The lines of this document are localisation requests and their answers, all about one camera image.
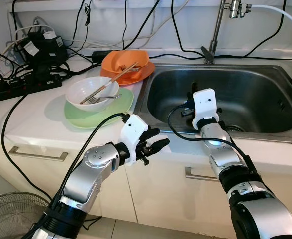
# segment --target white cabinet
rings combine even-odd
[[[214,176],[208,159],[194,155],[159,153],[146,167],[126,167],[139,223],[235,238],[229,203],[219,182],[185,178],[192,174]],[[260,171],[264,181],[292,211],[292,175]]]
[[[9,152],[10,149],[16,145],[7,143],[5,146]],[[22,153],[55,157],[59,157],[62,152],[68,153],[63,162],[20,156],[11,157],[35,185],[53,196],[58,190],[78,151],[30,145],[17,146],[19,147],[18,152]],[[40,192],[28,184],[18,170],[9,162],[3,153],[1,145],[0,175],[19,191],[27,191],[41,195]],[[101,192],[89,214],[136,222],[135,211],[124,167],[120,167],[103,182]]]

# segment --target stainless steel sink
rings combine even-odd
[[[169,111],[198,90],[215,90],[217,106],[231,136],[292,142],[292,79],[279,66],[257,65],[164,65],[144,81],[134,113],[151,127],[171,132]],[[171,117],[178,132],[198,133],[192,116]]]

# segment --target robotic arm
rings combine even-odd
[[[217,123],[213,89],[193,94],[193,127],[202,138],[231,141]],[[292,214],[264,184],[249,156],[241,159],[233,148],[218,141],[205,141],[205,152],[215,175],[227,193],[238,239],[292,239]]]
[[[131,165],[141,160],[147,165],[149,161],[146,157],[169,144],[168,139],[163,139],[148,146],[146,140],[157,134],[159,129],[151,129],[139,116],[132,115],[121,131],[120,143],[110,142],[88,149],[70,174],[55,209],[46,209],[45,214],[49,215],[49,219],[32,238],[76,238],[100,192],[102,182],[124,164]]]

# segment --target chopsticks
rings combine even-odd
[[[86,101],[88,101],[90,98],[92,98],[94,95],[98,94],[99,92],[101,92],[103,89],[105,89],[107,86],[109,86],[111,83],[113,83],[114,81],[118,80],[123,74],[127,73],[129,70],[131,70],[132,68],[134,68],[136,65],[138,64],[138,62],[135,62],[134,64],[132,64],[131,66],[127,67],[125,70],[123,70],[122,72],[120,72],[118,75],[116,75],[114,78],[112,78],[107,84],[102,85],[101,87],[99,87],[97,90],[95,90],[92,94],[90,94],[89,96],[85,97],[85,99],[83,99],[80,104],[82,105],[83,103],[85,103]]]

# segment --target faucet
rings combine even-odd
[[[219,30],[221,27],[223,11],[225,9],[230,10],[230,18],[240,18],[244,17],[246,13],[251,12],[249,9],[252,7],[251,4],[242,3],[242,0],[232,0],[232,3],[225,3],[226,0],[221,0],[219,13],[216,19],[216,25],[214,29],[213,39],[210,43],[210,48],[207,50],[204,46],[201,50],[205,56],[205,64],[214,64],[214,56],[217,47],[217,36],[219,35]]]

